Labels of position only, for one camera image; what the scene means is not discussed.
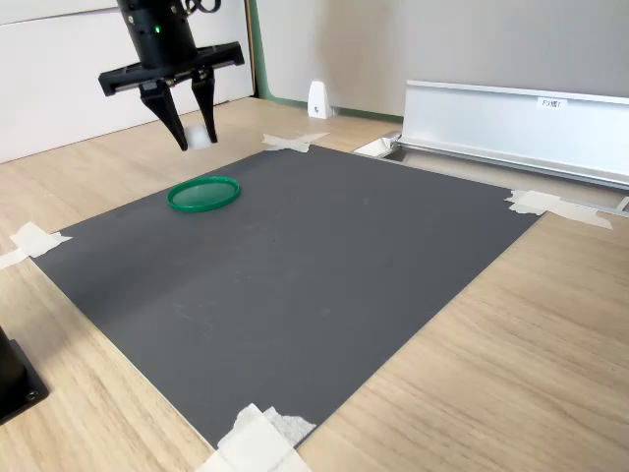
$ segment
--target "white panel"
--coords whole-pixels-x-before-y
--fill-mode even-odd
[[[409,82],[400,143],[629,187],[628,130],[629,98]]]
[[[401,115],[408,80],[629,96],[626,0],[257,0],[268,85]]]
[[[244,2],[190,23],[198,47],[243,48],[245,65],[216,71],[215,103],[253,94]],[[156,119],[137,89],[105,97],[98,83],[101,72],[138,62],[117,10],[0,27],[0,57],[0,162]],[[172,91],[179,113],[199,109],[190,82]]]
[[[0,25],[115,6],[116,0],[4,0],[0,4]]]

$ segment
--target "white tape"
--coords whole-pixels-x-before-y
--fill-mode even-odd
[[[278,415],[274,408],[266,412],[273,418],[287,418]],[[251,404],[238,414],[232,431],[218,442],[218,449],[198,472],[312,471],[268,418]]]
[[[285,140],[283,138],[277,138],[276,136],[264,135],[264,140],[262,142],[267,145],[272,145],[272,147],[267,150],[292,149],[299,152],[308,152],[308,149],[310,148],[312,142],[327,135],[329,135],[329,133],[305,135],[295,140]]]
[[[299,441],[305,438],[316,425],[309,423],[301,416],[282,416],[275,407],[271,406],[264,411],[264,417],[279,432],[280,435],[291,445],[295,447]]]
[[[513,205],[509,209],[518,213],[543,214],[546,211],[550,211],[564,218],[581,221],[601,228],[613,229],[611,223],[598,216],[594,208],[564,202],[557,195],[535,191],[522,192],[519,190],[512,190],[511,194],[513,195],[505,199],[505,201],[512,202]]]
[[[18,249],[0,256],[0,269],[20,263],[27,257],[38,258],[61,243],[72,239],[62,236],[59,232],[48,234],[31,221],[10,238]]]

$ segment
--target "gray mat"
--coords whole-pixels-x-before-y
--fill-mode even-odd
[[[251,402],[320,425],[538,219],[504,189],[321,147],[213,173],[240,199],[184,214],[160,192],[35,259],[213,445]]]

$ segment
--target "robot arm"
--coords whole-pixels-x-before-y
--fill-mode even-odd
[[[188,149],[184,127],[170,93],[170,88],[192,79],[192,88],[209,138],[217,142],[214,127],[214,69],[245,63],[238,42],[197,48],[188,24],[195,10],[214,13],[221,0],[207,10],[200,0],[117,0],[140,62],[100,74],[98,80],[105,95],[140,89],[144,105],[171,132],[181,150]]]

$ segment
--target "light wood surface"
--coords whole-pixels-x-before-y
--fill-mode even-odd
[[[0,165],[0,250],[29,220],[57,231],[262,150],[262,133],[328,131],[318,145],[351,150],[397,128],[255,99],[218,106],[216,121],[209,149],[181,153],[152,123]],[[545,215],[300,447],[313,471],[629,470],[629,220],[609,219],[612,231]],[[0,290],[0,325],[51,389],[0,427],[0,470],[194,470],[209,457],[33,262],[0,270]]]

